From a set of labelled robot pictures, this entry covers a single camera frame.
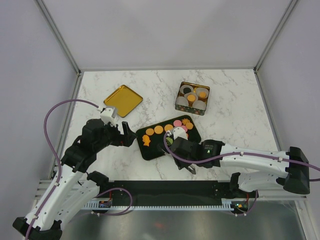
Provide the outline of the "orange bitten round cookie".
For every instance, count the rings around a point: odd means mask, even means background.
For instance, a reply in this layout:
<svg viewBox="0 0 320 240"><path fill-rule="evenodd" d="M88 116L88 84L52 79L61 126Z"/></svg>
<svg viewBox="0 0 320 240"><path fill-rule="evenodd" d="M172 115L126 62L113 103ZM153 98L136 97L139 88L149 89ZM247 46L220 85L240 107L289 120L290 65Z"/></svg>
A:
<svg viewBox="0 0 320 240"><path fill-rule="evenodd" d="M207 95L206 95L206 92L203 92L203 91L202 91L202 92L199 92L199 94L198 94L198 97L201 98L201 99L205 99L206 96L207 96Z"/></svg>

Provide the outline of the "black round cookie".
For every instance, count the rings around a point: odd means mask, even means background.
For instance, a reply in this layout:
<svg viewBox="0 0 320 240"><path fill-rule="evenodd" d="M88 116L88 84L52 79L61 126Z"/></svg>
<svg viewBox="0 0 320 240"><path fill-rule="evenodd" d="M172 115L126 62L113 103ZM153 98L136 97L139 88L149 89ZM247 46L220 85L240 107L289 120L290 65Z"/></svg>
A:
<svg viewBox="0 0 320 240"><path fill-rule="evenodd" d="M190 93L191 92L191 89L189 87L186 87L183 89L183 93L184 94L187 94L187 93Z"/></svg>

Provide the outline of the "green round cookie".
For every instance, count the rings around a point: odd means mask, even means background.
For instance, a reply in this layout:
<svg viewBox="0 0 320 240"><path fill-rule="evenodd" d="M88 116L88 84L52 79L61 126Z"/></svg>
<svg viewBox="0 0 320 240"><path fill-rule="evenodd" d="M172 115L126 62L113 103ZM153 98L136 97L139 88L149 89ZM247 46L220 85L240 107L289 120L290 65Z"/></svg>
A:
<svg viewBox="0 0 320 240"><path fill-rule="evenodd" d="M166 143L168 146L171 146L173 144L173 139L171 137L166 137Z"/></svg>

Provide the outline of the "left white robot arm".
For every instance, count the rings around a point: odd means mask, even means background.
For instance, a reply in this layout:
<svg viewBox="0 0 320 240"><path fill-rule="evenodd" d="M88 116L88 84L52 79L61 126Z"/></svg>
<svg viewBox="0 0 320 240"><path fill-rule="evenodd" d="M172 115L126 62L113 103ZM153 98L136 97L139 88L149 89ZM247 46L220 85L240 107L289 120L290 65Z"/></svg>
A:
<svg viewBox="0 0 320 240"><path fill-rule="evenodd" d="M27 240L58 240L63 228L91 199L105 197L110 190L109 178L93 171L72 196L70 191L88 168L97 160L97 154L108 146L130 147L137 138L126 121L123 132L110 120L90 119L82 128L61 160L58 171L37 205L25 217L18 217L12 226Z"/></svg>

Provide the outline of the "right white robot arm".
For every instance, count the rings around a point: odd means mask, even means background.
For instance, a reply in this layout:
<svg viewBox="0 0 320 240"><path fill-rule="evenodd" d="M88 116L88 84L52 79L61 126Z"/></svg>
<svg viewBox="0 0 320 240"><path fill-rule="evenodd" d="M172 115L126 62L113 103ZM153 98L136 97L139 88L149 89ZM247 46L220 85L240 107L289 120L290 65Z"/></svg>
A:
<svg viewBox="0 0 320 240"><path fill-rule="evenodd" d="M298 147L267 152L213 139L197 143L181 137L168 137L157 144L157 149L171 155L179 169L194 164L206 169L235 167L252 170L252 173L235 172L231 175L228 191L233 197L278 187L298 195L310 193L309 161Z"/></svg>

